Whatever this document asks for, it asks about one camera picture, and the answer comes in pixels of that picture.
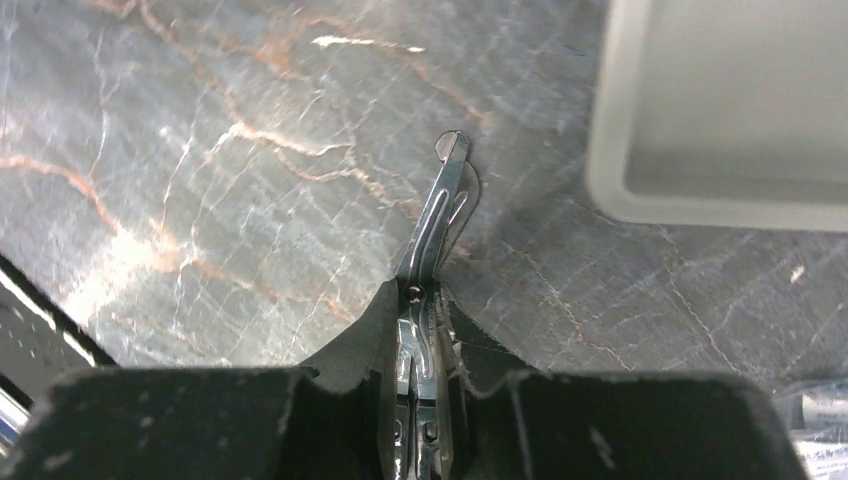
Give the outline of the clear bag of wipes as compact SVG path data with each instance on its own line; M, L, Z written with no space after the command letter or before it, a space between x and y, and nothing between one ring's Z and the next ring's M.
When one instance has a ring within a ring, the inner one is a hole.
M794 383L773 396L811 479L847 477L847 379Z

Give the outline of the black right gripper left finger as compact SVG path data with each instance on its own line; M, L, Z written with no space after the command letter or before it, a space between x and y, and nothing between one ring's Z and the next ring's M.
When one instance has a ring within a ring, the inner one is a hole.
M78 369L37 398L5 479L388 479L398 289L293 367Z

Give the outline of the grey plastic divider tray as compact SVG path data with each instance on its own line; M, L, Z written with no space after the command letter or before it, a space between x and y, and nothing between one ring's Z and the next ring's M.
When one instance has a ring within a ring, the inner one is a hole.
M843 1L613 1L587 190L627 222L847 228Z

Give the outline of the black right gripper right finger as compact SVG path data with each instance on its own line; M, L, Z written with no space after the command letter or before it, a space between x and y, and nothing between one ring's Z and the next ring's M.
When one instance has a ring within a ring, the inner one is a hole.
M442 291L453 479L803 479L770 398L725 372L533 368Z

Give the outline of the black handled scissors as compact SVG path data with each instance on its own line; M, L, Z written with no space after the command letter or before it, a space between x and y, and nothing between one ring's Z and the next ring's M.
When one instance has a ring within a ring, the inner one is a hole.
M397 318L392 479L431 479L441 468L444 430L439 391L445 369L437 333L436 276L473 211L479 186L468 162L470 141L459 130L440 135L441 162L397 269Z

